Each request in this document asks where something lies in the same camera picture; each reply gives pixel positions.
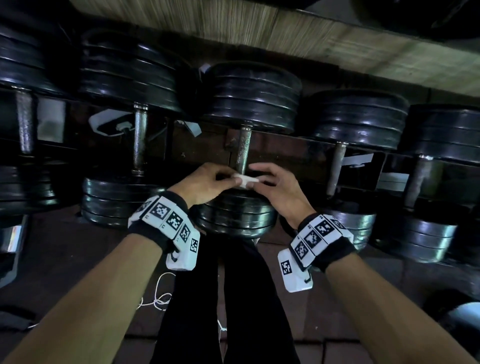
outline person's left hand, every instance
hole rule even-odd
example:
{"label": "person's left hand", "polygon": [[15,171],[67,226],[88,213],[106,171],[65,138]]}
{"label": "person's left hand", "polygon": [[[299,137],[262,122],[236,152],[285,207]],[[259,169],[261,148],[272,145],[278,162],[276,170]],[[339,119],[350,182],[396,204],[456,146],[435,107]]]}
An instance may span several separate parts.
{"label": "person's left hand", "polygon": [[182,197],[190,208],[193,205],[200,205],[213,200],[224,190],[240,186],[241,178],[239,177],[216,180],[218,174],[231,176],[234,173],[237,172],[228,166],[205,163],[190,176],[171,186],[168,190]]}

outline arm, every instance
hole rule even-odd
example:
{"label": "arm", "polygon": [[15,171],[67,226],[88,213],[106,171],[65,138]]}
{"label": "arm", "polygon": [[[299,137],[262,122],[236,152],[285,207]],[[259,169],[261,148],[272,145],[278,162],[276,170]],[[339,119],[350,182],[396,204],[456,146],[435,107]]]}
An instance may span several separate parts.
{"label": "arm", "polygon": [[[190,208],[241,183],[233,178],[216,181],[218,173],[231,175],[235,171],[207,163],[169,190]],[[142,235],[127,235],[51,309],[3,364],[111,363],[161,256],[159,244]]]}
{"label": "arm", "polygon": [[[250,168],[271,173],[249,187],[267,197],[292,228],[297,230],[315,213],[292,173],[273,163],[254,163]],[[358,255],[337,259],[326,265],[327,279],[376,363],[476,363],[440,325]]]}

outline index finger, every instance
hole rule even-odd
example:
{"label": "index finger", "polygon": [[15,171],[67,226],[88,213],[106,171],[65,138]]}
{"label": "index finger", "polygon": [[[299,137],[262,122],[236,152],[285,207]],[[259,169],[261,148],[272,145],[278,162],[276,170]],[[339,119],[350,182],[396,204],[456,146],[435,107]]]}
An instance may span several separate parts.
{"label": "index finger", "polygon": [[252,163],[248,166],[251,170],[260,170],[262,172],[270,172],[274,176],[281,177],[288,171],[275,163]]}
{"label": "index finger", "polygon": [[205,163],[204,166],[205,166],[205,168],[208,169],[208,171],[211,174],[213,174],[215,176],[219,173],[226,174],[227,176],[231,176],[232,174],[237,173],[237,171],[234,170],[233,168],[230,168],[229,166],[225,166],[225,165],[222,165],[222,164]]}

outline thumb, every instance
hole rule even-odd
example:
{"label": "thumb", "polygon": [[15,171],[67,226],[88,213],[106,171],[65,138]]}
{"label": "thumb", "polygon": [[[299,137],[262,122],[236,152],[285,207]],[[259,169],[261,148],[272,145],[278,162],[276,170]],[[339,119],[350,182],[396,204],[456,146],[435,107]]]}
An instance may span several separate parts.
{"label": "thumb", "polygon": [[241,178],[240,177],[225,178],[224,180],[216,181],[215,184],[220,189],[220,191],[224,191],[224,190],[228,190],[229,188],[240,186]]}
{"label": "thumb", "polygon": [[261,182],[249,182],[247,187],[252,188],[255,192],[262,194],[266,198],[270,199],[274,187],[267,186]]}

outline black wristband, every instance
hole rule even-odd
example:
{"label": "black wristband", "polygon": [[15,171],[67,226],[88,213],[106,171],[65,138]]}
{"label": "black wristband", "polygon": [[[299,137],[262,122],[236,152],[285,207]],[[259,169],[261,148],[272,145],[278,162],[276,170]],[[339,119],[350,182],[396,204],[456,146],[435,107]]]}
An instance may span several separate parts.
{"label": "black wristband", "polygon": [[[186,214],[188,214],[188,206],[183,198],[178,196],[172,191],[165,191],[159,194],[158,196],[163,196],[180,207]],[[159,229],[154,228],[153,226],[147,224],[141,219],[134,221],[128,228],[129,234],[139,234],[147,239],[155,242],[160,248],[162,248],[164,254],[170,253],[174,250],[172,240],[167,238]]]}
{"label": "black wristband", "polygon": [[[313,219],[319,216],[319,213],[314,213],[307,216],[299,225],[298,231],[302,231]],[[315,257],[312,262],[314,267],[319,268],[322,272],[325,273],[327,267],[343,257],[356,252],[355,246],[345,237],[341,237],[335,240],[333,243],[330,243],[325,250],[323,250],[319,255]]]}

